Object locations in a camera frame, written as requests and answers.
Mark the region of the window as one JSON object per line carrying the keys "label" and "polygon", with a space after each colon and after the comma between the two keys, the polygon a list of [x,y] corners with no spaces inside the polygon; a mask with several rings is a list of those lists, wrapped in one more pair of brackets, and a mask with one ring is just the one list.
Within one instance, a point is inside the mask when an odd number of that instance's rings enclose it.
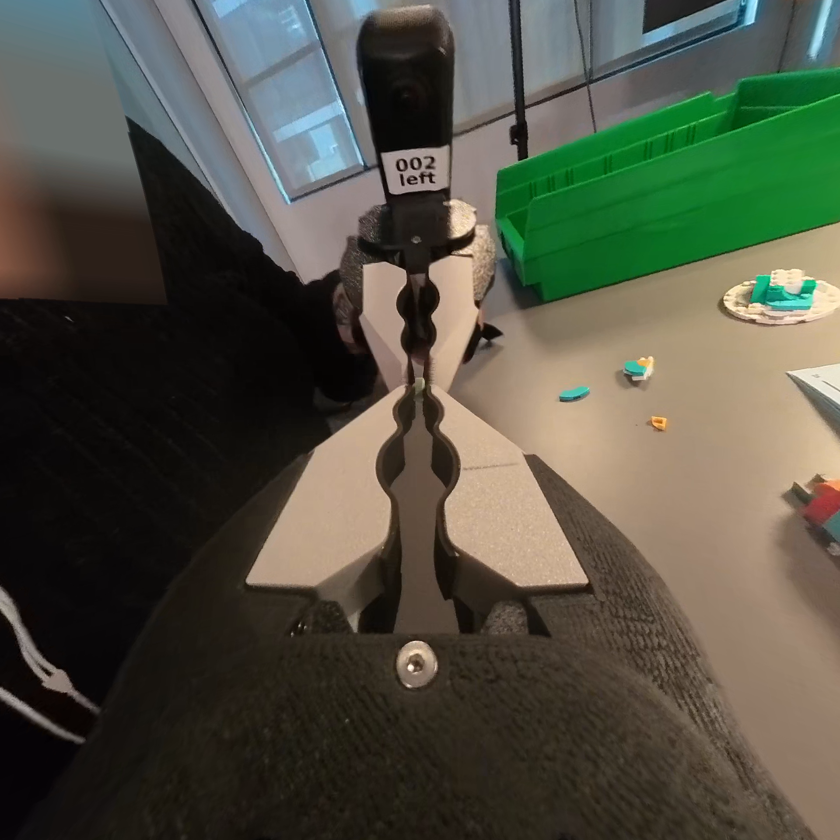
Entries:
{"label": "window", "polygon": [[311,2],[192,5],[286,200],[365,170]]}

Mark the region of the black tripod pole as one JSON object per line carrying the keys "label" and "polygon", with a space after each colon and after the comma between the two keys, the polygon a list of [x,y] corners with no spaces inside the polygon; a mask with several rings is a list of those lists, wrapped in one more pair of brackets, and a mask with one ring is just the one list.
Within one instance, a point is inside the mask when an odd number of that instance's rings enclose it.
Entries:
{"label": "black tripod pole", "polygon": [[529,157],[529,126],[524,89],[521,2],[509,1],[508,14],[514,107],[514,123],[509,129],[509,138],[517,152],[518,161],[524,161]]}

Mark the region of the orange red brick model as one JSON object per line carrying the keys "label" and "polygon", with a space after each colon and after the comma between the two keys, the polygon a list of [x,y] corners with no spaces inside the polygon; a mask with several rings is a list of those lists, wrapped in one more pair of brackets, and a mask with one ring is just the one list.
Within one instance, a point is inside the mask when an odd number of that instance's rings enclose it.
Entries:
{"label": "orange red brick model", "polygon": [[794,507],[827,553],[839,559],[839,478],[815,475],[791,485]]}

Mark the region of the green plastic bin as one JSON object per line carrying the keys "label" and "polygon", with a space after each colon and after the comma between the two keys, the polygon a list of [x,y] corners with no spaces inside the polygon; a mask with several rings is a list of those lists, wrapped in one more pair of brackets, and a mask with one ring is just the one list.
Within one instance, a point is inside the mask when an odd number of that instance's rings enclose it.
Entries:
{"label": "green plastic bin", "polygon": [[839,219],[839,69],[740,80],[500,169],[521,284],[555,301]]}

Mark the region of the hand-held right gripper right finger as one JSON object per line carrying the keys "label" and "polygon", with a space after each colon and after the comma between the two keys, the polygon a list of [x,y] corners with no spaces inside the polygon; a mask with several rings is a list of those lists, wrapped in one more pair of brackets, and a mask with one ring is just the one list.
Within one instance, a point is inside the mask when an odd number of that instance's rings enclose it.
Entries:
{"label": "hand-held right gripper right finger", "polygon": [[501,602],[582,595],[589,577],[519,446],[439,387],[425,391],[436,504],[434,569],[458,630],[477,633]]}

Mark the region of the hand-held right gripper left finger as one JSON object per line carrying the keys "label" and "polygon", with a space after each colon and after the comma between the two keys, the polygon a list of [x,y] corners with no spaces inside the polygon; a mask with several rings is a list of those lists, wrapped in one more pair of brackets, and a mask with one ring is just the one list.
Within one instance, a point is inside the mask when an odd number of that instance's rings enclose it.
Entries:
{"label": "hand-held right gripper left finger", "polygon": [[311,452],[245,582],[313,595],[357,615],[358,630],[394,630],[402,593],[399,517],[391,492],[405,466],[408,386],[387,396]]}

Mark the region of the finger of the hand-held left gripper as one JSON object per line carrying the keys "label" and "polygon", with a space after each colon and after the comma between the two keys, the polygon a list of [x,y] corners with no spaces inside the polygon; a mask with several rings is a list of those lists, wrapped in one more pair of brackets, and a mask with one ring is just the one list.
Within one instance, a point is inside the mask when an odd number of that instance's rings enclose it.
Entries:
{"label": "finger of the hand-held left gripper", "polygon": [[429,280],[437,292],[437,304],[430,315],[434,339],[427,354],[427,380],[448,392],[478,322],[473,259],[462,255],[440,259],[430,266]]}
{"label": "finger of the hand-held left gripper", "polygon": [[387,262],[363,267],[360,325],[388,391],[404,388],[410,365],[403,348],[406,326],[397,301],[406,288],[404,269]]}

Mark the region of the white round brick base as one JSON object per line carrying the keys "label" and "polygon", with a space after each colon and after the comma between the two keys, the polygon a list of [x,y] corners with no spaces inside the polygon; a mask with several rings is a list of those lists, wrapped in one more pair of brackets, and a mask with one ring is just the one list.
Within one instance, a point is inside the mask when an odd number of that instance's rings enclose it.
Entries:
{"label": "white round brick base", "polygon": [[839,309],[839,289],[801,269],[775,269],[727,290],[724,311],[763,326],[786,326],[827,318]]}

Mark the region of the open instruction booklet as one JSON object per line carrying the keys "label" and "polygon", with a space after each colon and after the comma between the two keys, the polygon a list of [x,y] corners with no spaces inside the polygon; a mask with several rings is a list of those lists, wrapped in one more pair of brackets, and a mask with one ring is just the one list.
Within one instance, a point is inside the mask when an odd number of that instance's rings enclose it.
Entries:
{"label": "open instruction booklet", "polygon": [[786,375],[839,434],[839,363],[787,371]]}

